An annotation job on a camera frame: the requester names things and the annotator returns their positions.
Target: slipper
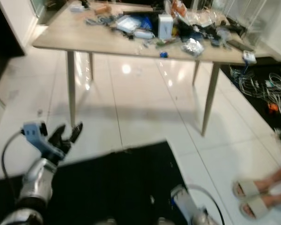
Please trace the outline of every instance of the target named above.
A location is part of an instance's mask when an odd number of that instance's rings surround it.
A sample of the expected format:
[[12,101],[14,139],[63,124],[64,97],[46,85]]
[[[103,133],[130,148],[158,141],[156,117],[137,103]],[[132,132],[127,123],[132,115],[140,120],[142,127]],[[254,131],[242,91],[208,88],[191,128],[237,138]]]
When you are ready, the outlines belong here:
[[[253,212],[255,218],[250,217],[246,213],[246,211],[244,210],[245,205],[248,205],[250,207],[250,209]],[[242,213],[242,215],[244,217],[246,217],[247,219],[251,219],[251,220],[260,219],[260,218],[264,217],[269,212],[269,209],[264,204],[263,200],[261,199],[261,196],[257,196],[255,198],[252,198],[252,199],[246,201],[246,202],[241,203],[240,206],[239,206],[239,209],[240,209],[240,212]]]
[[[240,188],[243,190],[244,195],[240,195],[237,192],[238,186],[240,186]],[[235,197],[238,199],[245,199],[260,194],[253,180],[239,180],[234,182],[232,185],[232,191]]]

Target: orange object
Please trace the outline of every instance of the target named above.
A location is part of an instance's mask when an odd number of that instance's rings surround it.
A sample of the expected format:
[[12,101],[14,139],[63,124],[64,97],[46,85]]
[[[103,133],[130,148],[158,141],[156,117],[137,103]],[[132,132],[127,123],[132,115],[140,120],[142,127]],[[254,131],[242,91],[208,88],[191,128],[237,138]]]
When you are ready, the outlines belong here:
[[276,105],[275,103],[268,103],[267,105],[270,111],[277,112],[279,110],[278,105]]
[[102,13],[110,13],[111,12],[111,7],[108,5],[105,5],[103,7],[95,9],[95,14],[102,14]]
[[185,4],[181,0],[173,0],[172,4],[172,16],[174,12],[178,12],[181,16],[185,17],[187,9],[185,7]]

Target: table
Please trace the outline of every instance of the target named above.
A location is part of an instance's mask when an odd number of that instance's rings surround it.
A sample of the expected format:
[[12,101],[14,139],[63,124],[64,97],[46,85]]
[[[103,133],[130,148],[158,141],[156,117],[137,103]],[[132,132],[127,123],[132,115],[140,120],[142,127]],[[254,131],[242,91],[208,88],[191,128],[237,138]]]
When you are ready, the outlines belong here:
[[[91,8],[98,8],[101,2],[91,2]],[[149,6],[140,6],[133,4],[110,4],[113,14],[122,11],[152,11]],[[74,80],[74,52],[86,52],[89,54],[91,79],[94,79],[93,54],[104,53],[113,55],[128,55],[133,57],[151,57],[159,58],[161,49],[154,46],[142,48],[142,41],[131,41],[124,37],[120,32],[111,31],[105,26],[90,26],[84,22],[84,17],[95,18],[93,10],[84,13],[73,13],[69,6],[64,6],[53,18],[49,27],[33,42],[36,48],[62,50],[67,52],[67,78],[71,125],[75,124],[75,80]],[[232,50],[223,47],[212,47],[209,41],[204,41],[204,52],[197,58],[180,49],[181,43],[175,43],[167,46],[164,50],[168,53],[169,59],[192,60],[195,61],[194,76],[192,84],[195,84],[199,65],[201,61],[213,62],[213,68],[210,78],[210,84],[207,94],[204,120],[201,134],[205,135],[208,119],[211,113],[214,92],[217,83],[220,66],[222,64],[244,64],[242,52],[232,48]]]

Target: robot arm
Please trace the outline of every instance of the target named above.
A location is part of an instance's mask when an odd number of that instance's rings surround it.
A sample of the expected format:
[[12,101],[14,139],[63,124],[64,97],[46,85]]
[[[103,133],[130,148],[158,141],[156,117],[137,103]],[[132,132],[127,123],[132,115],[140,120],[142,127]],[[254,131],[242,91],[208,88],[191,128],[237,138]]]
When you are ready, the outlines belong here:
[[63,140],[61,135],[65,125],[55,130],[47,140],[47,129],[44,123],[25,124],[22,134],[28,142],[41,152],[41,158],[35,161],[23,177],[23,187],[16,202],[16,209],[0,225],[42,225],[43,214],[52,196],[52,179],[58,164],[65,158],[75,143],[82,123],[77,125],[71,137]]

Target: electronic component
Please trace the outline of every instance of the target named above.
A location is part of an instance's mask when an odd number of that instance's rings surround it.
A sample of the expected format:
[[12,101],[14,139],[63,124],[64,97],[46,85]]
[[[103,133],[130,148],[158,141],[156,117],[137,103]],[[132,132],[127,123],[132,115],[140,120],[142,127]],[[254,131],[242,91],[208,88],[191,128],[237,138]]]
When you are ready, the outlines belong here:
[[248,63],[256,63],[256,58],[255,58],[254,53],[249,52],[249,51],[244,51],[243,59],[244,59],[244,61],[247,61]]

